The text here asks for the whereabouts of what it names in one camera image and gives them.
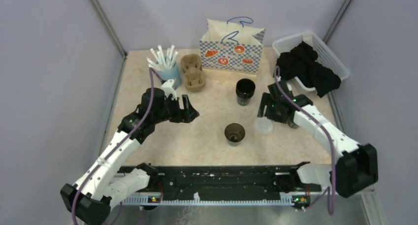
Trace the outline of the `black coffee cup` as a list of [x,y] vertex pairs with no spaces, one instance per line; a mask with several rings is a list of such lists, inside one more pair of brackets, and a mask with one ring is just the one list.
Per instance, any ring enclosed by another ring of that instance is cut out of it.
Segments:
[[225,127],[224,136],[227,144],[237,146],[245,137],[245,128],[238,123],[231,123]]
[[288,125],[290,128],[293,128],[293,129],[297,129],[297,128],[299,128],[299,125],[298,125],[298,124],[296,124],[296,123],[293,121],[293,119],[291,119],[291,118],[288,118],[288,119],[287,119],[287,125]]

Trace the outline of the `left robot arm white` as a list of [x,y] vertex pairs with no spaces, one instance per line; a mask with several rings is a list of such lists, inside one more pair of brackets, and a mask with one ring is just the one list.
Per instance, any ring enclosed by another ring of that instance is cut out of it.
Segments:
[[111,142],[87,172],[73,184],[65,184],[61,197],[74,224],[78,220],[87,225],[102,225],[110,212],[133,193],[144,189],[154,191],[157,177],[151,166],[142,165],[120,179],[113,178],[127,158],[155,131],[159,123],[191,123],[199,117],[188,95],[182,95],[183,107],[174,93],[161,88],[147,89],[137,108],[125,116]]

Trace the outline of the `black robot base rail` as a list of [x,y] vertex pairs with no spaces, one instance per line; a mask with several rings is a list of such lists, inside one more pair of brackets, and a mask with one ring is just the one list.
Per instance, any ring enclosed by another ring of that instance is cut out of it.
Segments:
[[150,166],[148,186],[123,205],[146,209],[161,206],[292,206],[302,208],[321,186],[304,184],[297,165],[270,166]]

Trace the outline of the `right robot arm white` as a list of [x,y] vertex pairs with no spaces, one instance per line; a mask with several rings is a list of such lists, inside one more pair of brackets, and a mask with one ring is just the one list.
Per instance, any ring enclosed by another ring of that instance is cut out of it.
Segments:
[[362,145],[340,131],[306,95],[293,95],[285,81],[268,85],[262,94],[257,116],[283,124],[293,123],[310,133],[331,156],[330,165],[301,163],[289,185],[303,191],[309,184],[335,187],[348,198],[379,180],[378,154],[371,144]]

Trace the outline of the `stack of black cups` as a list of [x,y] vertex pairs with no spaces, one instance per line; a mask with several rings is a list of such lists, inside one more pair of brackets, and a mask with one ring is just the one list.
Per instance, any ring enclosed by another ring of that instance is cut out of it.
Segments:
[[249,104],[255,92],[255,83],[249,78],[242,78],[236,84],[237,102],[241,106]]

